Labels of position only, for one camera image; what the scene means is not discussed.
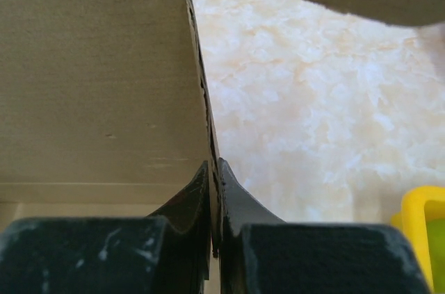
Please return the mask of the green lime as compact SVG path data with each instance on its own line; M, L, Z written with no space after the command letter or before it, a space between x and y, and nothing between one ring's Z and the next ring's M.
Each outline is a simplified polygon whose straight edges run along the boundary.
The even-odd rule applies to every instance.
M435 219L426 223L428 249L434 288L444 292L444 219Z

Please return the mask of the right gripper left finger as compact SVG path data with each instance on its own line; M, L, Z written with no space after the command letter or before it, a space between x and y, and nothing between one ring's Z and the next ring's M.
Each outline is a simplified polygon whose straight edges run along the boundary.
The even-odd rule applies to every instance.
M209 168L145 217L33 217L1 233L2 293L202 293Z

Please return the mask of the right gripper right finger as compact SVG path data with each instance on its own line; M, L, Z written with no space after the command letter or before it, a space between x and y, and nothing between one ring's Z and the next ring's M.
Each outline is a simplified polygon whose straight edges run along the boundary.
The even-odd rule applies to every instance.
M428 293L414 252L382 224L289 223L218 161L223 293Z

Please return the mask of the brown cardboard box sheet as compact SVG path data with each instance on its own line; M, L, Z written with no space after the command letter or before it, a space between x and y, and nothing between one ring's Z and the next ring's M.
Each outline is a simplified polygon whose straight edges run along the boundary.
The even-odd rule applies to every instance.
M444 0L306 0L389 28ZM1 0L1 226L144 216L209 158L196 0Z

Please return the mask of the yellow plastic tray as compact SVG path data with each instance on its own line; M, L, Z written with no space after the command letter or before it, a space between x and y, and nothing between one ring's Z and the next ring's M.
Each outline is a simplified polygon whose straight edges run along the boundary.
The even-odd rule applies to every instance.
M409 240L423 275L433 293L434 288L426 223L444 219L444 188L421 186L403 195L400 211L391 217L391 225Z

